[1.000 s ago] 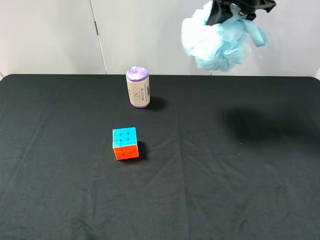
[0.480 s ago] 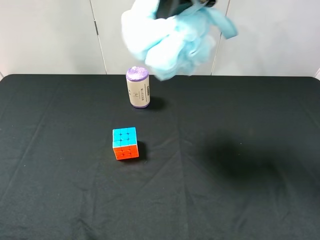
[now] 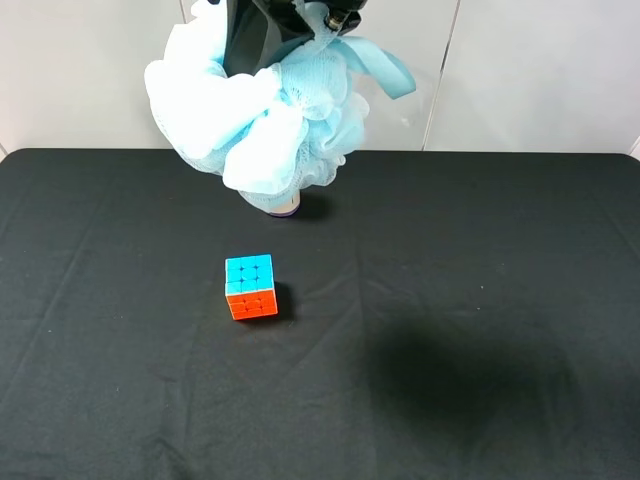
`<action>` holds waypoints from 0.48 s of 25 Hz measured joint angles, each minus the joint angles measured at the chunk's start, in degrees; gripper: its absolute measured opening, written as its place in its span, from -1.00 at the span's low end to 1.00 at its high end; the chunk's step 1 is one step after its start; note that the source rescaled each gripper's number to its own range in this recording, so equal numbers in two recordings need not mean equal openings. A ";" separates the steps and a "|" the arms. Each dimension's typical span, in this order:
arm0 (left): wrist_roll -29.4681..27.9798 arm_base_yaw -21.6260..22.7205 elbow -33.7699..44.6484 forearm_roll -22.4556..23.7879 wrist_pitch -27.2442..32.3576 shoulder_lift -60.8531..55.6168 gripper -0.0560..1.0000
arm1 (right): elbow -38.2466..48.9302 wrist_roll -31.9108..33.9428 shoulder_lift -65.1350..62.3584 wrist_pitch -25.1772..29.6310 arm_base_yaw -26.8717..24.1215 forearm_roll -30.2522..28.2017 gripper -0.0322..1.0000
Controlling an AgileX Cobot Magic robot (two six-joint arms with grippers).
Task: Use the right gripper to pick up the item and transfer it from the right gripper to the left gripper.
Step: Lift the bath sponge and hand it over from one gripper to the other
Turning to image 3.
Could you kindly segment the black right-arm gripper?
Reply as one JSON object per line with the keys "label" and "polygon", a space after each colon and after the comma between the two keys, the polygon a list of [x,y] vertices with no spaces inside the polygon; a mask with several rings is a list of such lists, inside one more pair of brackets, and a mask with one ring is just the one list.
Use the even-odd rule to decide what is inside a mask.
{"label": "black right-arm gripper", "polygon": [[[355,30],[367,0],[321,0],[324,23],[338,35]],[[254,75],[283,60],[314,38],[293,1],[231,0],[227,2],[227,40],[223,67],[228,76]]]}

